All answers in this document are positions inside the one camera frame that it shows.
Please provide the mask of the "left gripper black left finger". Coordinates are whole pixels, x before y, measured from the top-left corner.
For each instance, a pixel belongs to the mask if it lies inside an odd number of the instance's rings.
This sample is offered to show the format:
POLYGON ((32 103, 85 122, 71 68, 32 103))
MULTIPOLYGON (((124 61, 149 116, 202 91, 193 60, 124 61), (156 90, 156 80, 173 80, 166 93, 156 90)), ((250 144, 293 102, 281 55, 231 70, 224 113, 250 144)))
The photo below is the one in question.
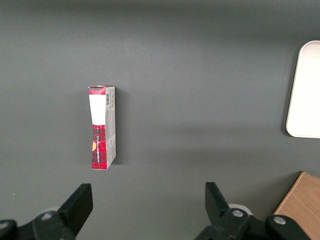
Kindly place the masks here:
POLYGON ((39 214, 25 225, 0 221, 2 240, 75 240, 93 210, 92 186, 82 183, 58 210, 39 214))

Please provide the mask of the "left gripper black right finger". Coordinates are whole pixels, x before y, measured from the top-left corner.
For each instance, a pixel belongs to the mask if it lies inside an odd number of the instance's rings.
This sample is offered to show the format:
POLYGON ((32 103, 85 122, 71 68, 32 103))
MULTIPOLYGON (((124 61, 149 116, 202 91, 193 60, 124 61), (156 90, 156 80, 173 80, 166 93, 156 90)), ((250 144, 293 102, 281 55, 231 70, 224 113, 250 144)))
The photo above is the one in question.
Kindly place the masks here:
POLYGON ((215 182, 205 183, 205 210, 210 225, 197 240, 308 240, 309 236, 292 218, 269 215, 265 221, 238 207, 229 207, 215 182))

